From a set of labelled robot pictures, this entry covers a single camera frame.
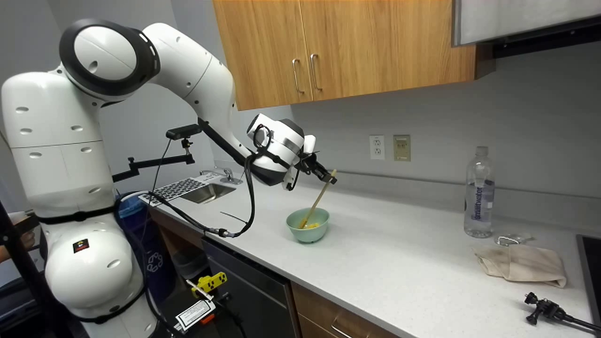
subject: water bottle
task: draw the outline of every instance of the water bottle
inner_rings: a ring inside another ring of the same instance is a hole
[[[495,172],[488,158],[488,147],[477,147],[466,174],[463,230],[469,236],[492,235],[492,203],[495,199]]]

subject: bottle cap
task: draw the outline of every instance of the bottle cap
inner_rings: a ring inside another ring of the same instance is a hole
[[[484,147],[484,146],[476,147],[476,156],[488,156],[488,147]]]

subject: beige cloth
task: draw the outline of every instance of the beige cloth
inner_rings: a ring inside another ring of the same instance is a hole
[[[482,270],[510,281],[542,281],[556,287],[566,285],[561,258],[553,250],[528,245],[501,245],[472,248]]]

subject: mint green bowl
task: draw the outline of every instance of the mint green bowl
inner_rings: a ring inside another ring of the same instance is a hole
[[[305,218],[310,209],[310,207],[306,207],[305,209],[297,210],[290,214],[288,218],[286,218],[288,229],[290,229],[292,235],[294,235],[299,242],[313,243],[318,241],[323,237],[323,235],[325,235],[326,230],[328,229],[330,213],[321,208],[316,208],[307,222],[307,224],[319,223],[318,227],[313,229],[298,228],[302,219]]]

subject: recycling symbol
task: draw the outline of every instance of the recycling symbol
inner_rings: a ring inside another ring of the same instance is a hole
[[[148,265],[146,265],[146,271],[156,272],[160,267],[163,266],[163,255],[158,252],[153,253],[148,257]]]

